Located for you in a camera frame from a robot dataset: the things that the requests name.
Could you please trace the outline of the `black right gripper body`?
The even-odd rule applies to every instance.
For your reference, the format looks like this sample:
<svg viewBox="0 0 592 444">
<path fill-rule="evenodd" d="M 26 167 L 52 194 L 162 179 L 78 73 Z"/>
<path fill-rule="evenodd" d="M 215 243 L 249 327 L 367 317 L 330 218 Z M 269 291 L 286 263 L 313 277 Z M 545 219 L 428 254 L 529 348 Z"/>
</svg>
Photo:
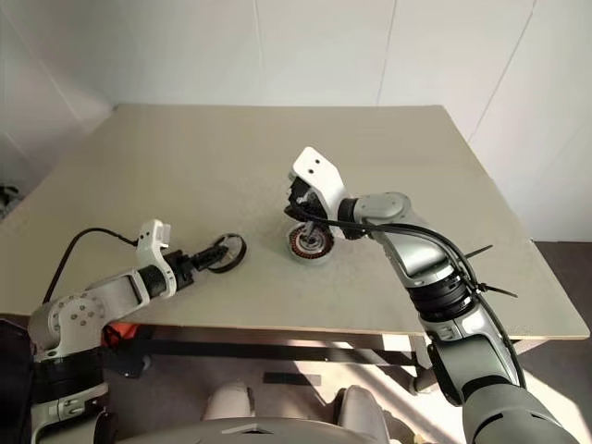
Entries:
<svg viewBox="0 0 592 444">
<path fill-rule="evenodd" d="M 299 222 L 324 220 L 325 209 L 312 187 L 293 174 L 289 174 L 289 179 L 288 205 L 284 213 Z"/>
</svg>

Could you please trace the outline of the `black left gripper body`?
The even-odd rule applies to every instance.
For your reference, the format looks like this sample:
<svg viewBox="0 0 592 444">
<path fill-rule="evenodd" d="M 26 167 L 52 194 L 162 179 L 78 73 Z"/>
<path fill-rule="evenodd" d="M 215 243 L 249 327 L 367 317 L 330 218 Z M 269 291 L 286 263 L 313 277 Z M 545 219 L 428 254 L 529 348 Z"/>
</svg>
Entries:
<svg viewBox="0 0 592 444">
<path fill-rule="evenodd" d="M 166 255 L 166 262 L 173 271 L 178 290 L 183 290 L 194 283 L 194 254 L 186 254 L 182 250 L 176 250 Z"/>
</svg>

